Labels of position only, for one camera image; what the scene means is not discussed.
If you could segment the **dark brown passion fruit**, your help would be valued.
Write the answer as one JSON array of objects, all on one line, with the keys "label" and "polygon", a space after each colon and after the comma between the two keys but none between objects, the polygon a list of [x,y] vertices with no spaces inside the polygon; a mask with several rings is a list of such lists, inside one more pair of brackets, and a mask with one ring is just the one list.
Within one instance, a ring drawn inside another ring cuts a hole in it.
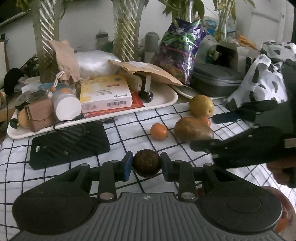
[{"label": "dark brown passion fruit", "polygon": [[138,151],[132,160],[133,170],[143,178],[154,177],[161,167],[159,154],[151,149]]}]

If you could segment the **brown mango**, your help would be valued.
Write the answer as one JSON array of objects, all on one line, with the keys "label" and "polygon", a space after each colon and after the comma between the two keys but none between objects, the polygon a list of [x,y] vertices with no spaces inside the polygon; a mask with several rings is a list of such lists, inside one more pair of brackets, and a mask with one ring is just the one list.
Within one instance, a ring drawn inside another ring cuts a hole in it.
[{"label": "brown mango", "polygon": [[212,129],[193,117],[179,119],[174,126],[174,132],[176,138],[183,142],[214,139]]}]

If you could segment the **right orange tangerine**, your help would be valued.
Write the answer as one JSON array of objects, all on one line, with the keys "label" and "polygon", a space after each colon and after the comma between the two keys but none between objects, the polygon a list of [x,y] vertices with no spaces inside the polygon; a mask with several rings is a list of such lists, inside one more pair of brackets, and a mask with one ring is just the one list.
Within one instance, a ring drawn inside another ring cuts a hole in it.
[{"label": "right orange tangerine", "polygon": [[202,123],[206,124],[208,127],[211,126],[211,121],[207,117],[202,117],[199,119]]}]

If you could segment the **left orange tangerine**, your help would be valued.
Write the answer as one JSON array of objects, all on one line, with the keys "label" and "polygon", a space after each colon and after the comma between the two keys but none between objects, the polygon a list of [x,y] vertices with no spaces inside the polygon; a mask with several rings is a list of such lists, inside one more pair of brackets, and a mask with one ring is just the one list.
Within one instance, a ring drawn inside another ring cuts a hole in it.
[{"label": "left orange tangerine", "polygon": [[151,136],[159,141],[165,140],[168,136],[168,129],[161,123],[155,123],[150,129]]}]

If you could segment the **yellow pear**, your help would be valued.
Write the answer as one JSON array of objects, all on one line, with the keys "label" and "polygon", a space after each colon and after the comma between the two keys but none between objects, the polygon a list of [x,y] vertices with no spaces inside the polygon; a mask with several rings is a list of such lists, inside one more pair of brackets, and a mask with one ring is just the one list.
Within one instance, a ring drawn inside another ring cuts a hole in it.
[{"label": "yellow pear", "polygon": [[196,118],[209,118],[213,115],[215,107],[213,101],[205,95],[196,95],[189,101],[190,111]]}]

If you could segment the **dark grey zip case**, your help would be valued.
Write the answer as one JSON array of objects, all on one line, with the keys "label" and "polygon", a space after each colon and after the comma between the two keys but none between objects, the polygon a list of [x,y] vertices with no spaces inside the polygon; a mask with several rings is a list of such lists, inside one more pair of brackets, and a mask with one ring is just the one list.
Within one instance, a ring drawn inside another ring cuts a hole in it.
[{"label": "dark grey zip case", "polygon": [[190,87],[208,97],[230,96],[242,83],[244,75],[236,70],[213,64],[197,63]]}]

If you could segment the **white round bottle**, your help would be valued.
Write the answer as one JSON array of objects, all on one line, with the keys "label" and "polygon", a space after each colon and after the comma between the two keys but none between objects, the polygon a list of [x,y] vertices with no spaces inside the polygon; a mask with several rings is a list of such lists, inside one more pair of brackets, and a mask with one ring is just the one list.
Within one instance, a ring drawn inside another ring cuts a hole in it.
[{"label": "white round bottle", "polygon": [[71,120],[81,114],[81,103],[69,88],[56,90],[51,97],[51,101],[59,121]]}]

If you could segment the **yellow white medicine box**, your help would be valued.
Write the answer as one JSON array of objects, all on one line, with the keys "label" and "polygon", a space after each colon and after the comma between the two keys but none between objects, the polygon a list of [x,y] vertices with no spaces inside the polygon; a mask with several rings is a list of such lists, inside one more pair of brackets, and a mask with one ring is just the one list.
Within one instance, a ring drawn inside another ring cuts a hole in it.
[{"label": "yellow white medicine box", "polygon": [[80,103],[83,113],[126,108],[132,105],[132,94],[122,75],[97,77],[81,83]]}]

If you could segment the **purple snack bag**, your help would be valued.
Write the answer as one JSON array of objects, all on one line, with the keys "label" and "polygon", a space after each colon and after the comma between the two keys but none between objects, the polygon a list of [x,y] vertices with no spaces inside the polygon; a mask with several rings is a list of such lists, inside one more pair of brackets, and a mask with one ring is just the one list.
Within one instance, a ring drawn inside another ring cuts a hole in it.
[{"label": "purple snack bag", "polygon": [[151,63],[189,85],[199,45],[206,36],[200,20],[190,23],[176,18],[165,32]]}]

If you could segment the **brown leather pouch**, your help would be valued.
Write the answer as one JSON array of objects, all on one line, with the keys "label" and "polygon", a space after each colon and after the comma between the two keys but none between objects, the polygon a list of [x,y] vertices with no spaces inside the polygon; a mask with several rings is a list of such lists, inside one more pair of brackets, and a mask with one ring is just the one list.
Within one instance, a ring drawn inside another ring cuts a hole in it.
[{"label": "brown leather pouch", "polygon": [[36,133],[56,122],[53,103],[50,98],[32,102],[24,107],[29,128]]}]

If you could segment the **floral white plate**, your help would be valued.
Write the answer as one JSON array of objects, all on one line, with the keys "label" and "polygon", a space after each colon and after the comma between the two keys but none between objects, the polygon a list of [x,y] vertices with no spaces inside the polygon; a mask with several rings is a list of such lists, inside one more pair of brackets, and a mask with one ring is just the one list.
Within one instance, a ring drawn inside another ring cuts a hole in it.
[{"label": "floral white plate", "polygon": [[262,186],[262,188],[273,193],[282,206],[282,215],[275,232],[284,240],[295,240],[295,209],[291,202],[280,190],[269,186]]}]

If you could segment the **middle glass plant vase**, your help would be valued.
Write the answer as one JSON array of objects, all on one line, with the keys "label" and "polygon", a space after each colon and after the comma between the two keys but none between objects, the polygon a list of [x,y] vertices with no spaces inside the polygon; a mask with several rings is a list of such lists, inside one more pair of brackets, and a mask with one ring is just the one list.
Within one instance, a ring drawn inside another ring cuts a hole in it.
[{"label": "middle glass plant vase", "polygon": [[134,61],[138,56],[138,36],[144,1],[113,1],[113,53],[121,61]]}]

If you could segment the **glass plant vase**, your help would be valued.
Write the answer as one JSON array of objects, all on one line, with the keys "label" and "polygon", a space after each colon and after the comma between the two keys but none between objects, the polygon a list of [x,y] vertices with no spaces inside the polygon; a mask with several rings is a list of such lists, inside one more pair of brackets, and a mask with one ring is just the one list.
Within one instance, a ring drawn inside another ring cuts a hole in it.
[{"label": "glass plant vase", "polygon": [[134,61],[138,56],[138,36],[144,1],[113,1],[113,53],[121,61]]},{"label": "glass plant vase", "polygon": [[29,2],[33,21],[41,83],[54,82],[58,72],[55,51],[49,40],[59,40],[62,1],[34,0]]}]

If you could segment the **left glass plant vase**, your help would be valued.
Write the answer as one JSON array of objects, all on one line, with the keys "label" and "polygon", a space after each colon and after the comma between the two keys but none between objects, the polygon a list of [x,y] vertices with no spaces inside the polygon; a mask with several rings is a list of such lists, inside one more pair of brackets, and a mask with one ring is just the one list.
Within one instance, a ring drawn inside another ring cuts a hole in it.
[{"label": "left glass plant vase", "polygon": [[41,83],[54,82],[58,72],[55,51],[49,40],[59,40],[62,1],[34,0],[29,2],[33,21]]}]

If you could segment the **beige drawstring bag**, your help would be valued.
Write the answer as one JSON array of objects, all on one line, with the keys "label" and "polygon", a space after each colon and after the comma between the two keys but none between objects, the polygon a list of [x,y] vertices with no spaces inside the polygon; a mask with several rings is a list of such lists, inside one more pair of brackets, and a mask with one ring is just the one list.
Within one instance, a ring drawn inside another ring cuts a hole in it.
[{"label": "beige drawstring bag", "polygon": [[62,42],[47,40],[50,47],[53,48],[56,56],[59,72],[64,72],[60,80],[67,85],[78,82],[80,77],[80,68],[75,56],[74,49],[67,40]]}]

